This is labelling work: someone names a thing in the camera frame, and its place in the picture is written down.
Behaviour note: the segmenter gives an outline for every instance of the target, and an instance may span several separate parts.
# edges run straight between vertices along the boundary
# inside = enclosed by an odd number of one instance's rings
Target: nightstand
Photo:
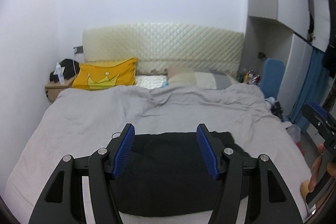
[[[70,78],[69,80],[65,80],[64,85],[61,85],[59,82],[48,82],[48,84],[45,85],[45,95],[49,99],[50,102],[54,102],[59,95],[59,93],[62,90],[68,89],[72,87],[72,82],[75,80],[75,76]]]

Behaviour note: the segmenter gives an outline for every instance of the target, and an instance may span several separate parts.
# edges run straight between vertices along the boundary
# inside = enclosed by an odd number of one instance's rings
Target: electrical outlet
[[[83,46],[77,46],[77,47],[73,47],[73,53],[74,54],[78,54],[78,53],[83,53]]]

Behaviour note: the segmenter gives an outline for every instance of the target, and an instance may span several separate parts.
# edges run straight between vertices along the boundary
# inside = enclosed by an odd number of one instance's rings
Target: blue curtain
[[[309,122],[302,116],[301,108],[309,102],[320,104],[326,90],[329,71],[322,66],[324,52],[313,47],[310,64],[301,93],[297,98],[289,119],[305,132]]]

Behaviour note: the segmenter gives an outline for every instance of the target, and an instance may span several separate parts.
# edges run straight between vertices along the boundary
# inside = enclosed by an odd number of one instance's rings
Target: quilted headboard
[[[137,73],[162,75],[169,66],[236,73],[244,34],[189,24],[145,23],[84,30],[87,62],[137,57]]]

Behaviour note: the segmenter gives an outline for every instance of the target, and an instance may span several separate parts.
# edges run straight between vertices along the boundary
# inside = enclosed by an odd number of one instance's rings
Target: pillowcase
[[[130,58],[123,61],[80,63],[80,71],[72,87],[104,90],[116,85],[134,85],[136,61],[136,58]]]
[[[207,69],[167,68],[169,86],[197,86],[200,89],[224,90],[238,82],[224,73]]]

